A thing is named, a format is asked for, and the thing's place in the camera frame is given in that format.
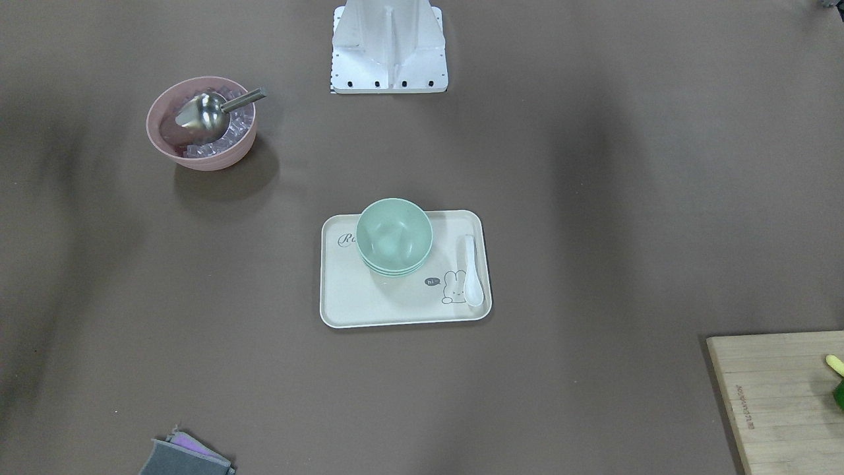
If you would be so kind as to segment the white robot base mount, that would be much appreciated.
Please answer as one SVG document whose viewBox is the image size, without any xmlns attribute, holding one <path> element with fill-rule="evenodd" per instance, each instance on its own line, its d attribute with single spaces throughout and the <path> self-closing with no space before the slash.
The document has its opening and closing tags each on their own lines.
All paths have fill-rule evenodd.
<svg viewBox="0 0 844 475">
<path fill-rule="evenodd" d="M 334 10 L 331 93 L 443 93 L 448 84 L 440 8 L 428 1 L 347 1 Z"/>
</svg>

